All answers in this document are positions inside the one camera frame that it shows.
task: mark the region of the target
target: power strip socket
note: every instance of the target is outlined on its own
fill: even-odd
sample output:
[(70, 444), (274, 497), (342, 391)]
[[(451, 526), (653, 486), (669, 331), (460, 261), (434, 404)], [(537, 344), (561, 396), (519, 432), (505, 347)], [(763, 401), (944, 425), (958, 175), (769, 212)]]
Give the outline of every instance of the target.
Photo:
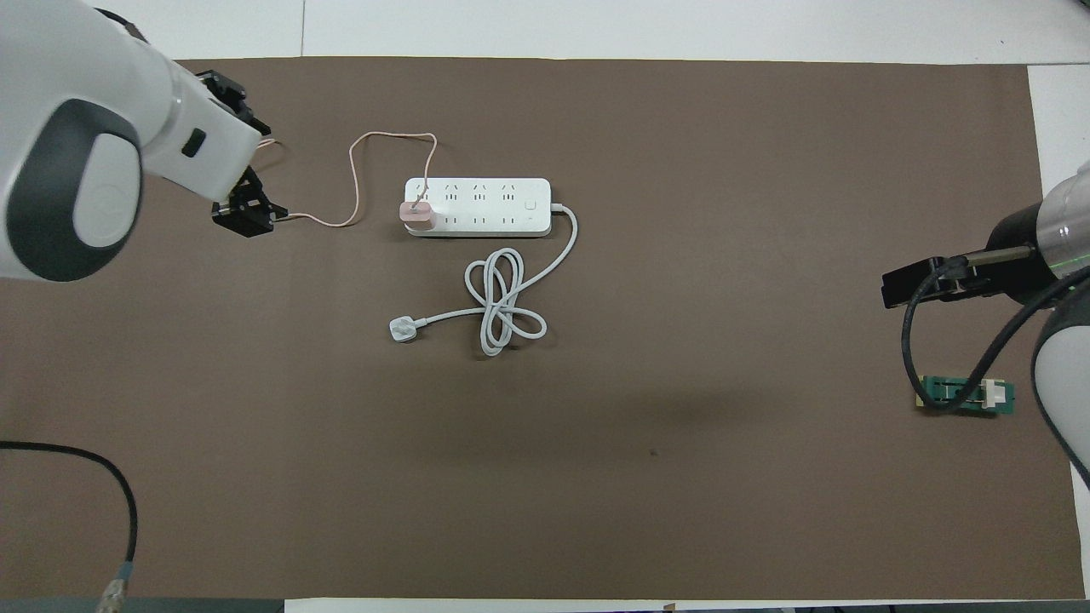
[[(424, 179), (405, 181), (405, 202), (414, 202)], [(545, 179), (428, 178), (425, 202), (429, 230), (405, 226), (414, 237), (544, 237), (553, 224), (553, 188)]]

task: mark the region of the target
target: robotic arm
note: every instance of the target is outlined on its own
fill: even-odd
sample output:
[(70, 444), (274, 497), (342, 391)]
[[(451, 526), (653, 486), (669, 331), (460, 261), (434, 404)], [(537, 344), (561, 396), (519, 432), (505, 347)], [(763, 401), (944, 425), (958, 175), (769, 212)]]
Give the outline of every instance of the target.
[(245, 92), (193, 75), (80, 0), (10, 0), (0, 26), (0, 276), (66, 281), (105, 266), (143, 173), (218, 203), (244, 236), (287, 214), (249, 168), (269, 133)]
[(1022, 310), (996, 337), (949, 402), (921, 394), (924, 406), (953, 412), (977, 387), (1003, 345), (1037, 310), (1055, 306), (1033, 352), (1033, 390), (1045, 420), (1090, 484), (1090, 164), (992, 231), (984, 250), (929, 257), (883, 275), (887, 309), (906, 305), (901, 347), (909, 381), (919, 394), (908, 335), (916, 305), (1006, 293)]

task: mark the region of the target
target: power strip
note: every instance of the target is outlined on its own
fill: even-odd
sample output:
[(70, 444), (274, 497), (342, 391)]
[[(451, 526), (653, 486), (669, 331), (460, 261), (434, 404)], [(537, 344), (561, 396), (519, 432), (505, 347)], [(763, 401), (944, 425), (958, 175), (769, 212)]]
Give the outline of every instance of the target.
[[(424, 179), (405, 182), (405, 202), (415, 202)], [(544, 237), (553, 224), (553, 189), (545, 179), (428, 178), (422, 199), (432, 207), (431, 229), (405, 229), (414, 237)]]

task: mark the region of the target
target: white plug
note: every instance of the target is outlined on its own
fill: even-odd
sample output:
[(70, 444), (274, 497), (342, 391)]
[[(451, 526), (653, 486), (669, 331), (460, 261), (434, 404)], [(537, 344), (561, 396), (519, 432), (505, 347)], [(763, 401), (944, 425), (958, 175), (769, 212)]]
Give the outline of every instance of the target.
[(424, 322), (416, 322), (409, 315), (390, 320), (390, 336), (398, 342), (407, 342), (416, 338), (416, 328), (424, 326)]

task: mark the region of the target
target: pink charger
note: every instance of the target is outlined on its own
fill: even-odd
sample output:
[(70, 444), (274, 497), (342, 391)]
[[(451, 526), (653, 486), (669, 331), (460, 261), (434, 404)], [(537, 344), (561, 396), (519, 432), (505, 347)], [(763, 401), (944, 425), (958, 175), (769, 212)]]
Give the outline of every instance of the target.
[(435, 227), (432, 205), (424, 201), (402, 202), (398, 214), (404, 225), (413, 230), (431, 230)]

